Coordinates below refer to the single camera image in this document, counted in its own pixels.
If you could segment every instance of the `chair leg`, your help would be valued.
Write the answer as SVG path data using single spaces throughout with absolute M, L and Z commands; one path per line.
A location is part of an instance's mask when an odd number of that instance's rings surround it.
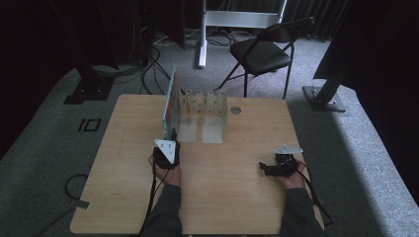
M 291 67 L 292 67 L 292 65 L 293 64 L 290 63 L 289 69 L 288 69 L 288 72 L 287 72 L 286 88 L 284 89 L 283 100 L 286 98 L 286 95 L 287 95 L 287 89 L 288 89 L 288 84 L 289 84 L 289 81 L 290 81 L 290 74 L 291 74 Z
M 247 70 L 244 72 L 244 95 L 243 97 L 246 98 L 247 97 Z
M 221 87 L 225 84 L 225 82 L 234 79 L 236 77 L 230 78 L 230 76 L 234 73 L 234 71 L 237 69 L 237 67 L 240 65 L 239 62 L 237 62 L 237 64 L 234 66 L 234 68 L 230 71 L 230 73 L 228 73 L 228 76 L 225 77 L 225 79 L 222 81 L 222 83 L 216 88 L 216 90 L 221 89 Z

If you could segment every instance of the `forearm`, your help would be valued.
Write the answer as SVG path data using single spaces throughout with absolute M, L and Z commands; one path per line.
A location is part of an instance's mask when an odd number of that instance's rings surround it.
M 323 229 L 315 219 L 313 204 L 306 189 L 287 190 L 280 236 L 325 236 Z
M 144 232 L 141 237 L 181 236 L 180 207 L 181 188 L 165 185 L 157 204 L 145 221 Z

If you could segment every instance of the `human arm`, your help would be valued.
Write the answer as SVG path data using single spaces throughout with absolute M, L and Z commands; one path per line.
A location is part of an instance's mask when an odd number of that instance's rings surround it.
M 305 165 L 298 163 L 302 173 Z M 324 237 L 320 224 L 315 219 L 312 200 L 305 189 L 304 177 L 298 172 L 290 177 L 277 178 L 286 188 L 286 207 L 280 230 L 280 237 Z
M 153 165 L 152 156 L 148 158 L 148 162 Z M 163 180 L 164 188 L 157 204 L 145 220 L 141 237 L 181 236 L 182 222 L 179 217 L 179 209 L 182 196 L 182 171 L 180 165 L 169 170 L 168 173 L 167 170 L 156 165 L 155 175 L 160 181 Z

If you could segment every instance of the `black chair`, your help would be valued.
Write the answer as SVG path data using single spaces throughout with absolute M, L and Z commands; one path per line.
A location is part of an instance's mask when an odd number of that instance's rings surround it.
M 255 39 L 232 44 L 230 53 L 237 60 L 237 64 L 216 90 L 221 89 L 225 82 L 244 75 L 244 97 L 247 97 L 248 74 L 259 76 L 287 66 L 287 81 L 283 95 L 283 99 L 285 99 L 293 65 L 293 43 L 300 38 L 308 36 L 313 24 L 313 18 L 274 24 L 263 30 Z M 276 42 L 287 43 L 287 45 L 284 48 L 280 48 L 276 45 Z M 290 55 L 286 54 L 286 50 L 289 48 L 291 48 Z M 231 77 L 239 65 L 244 68 L 244 74 Z

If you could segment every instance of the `white desk frame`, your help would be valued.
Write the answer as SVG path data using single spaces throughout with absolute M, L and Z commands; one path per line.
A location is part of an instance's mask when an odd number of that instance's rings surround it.
M 283 0 L 281 2 L 280 10 L 277 14 L 207 11 L 207 0 L 203 0 L 203 29 L 200 51 L 200 67 L 206 67 L 207 62 L 207 26 L 264 29 L 281 22 L 286 4 L 287 0 Z

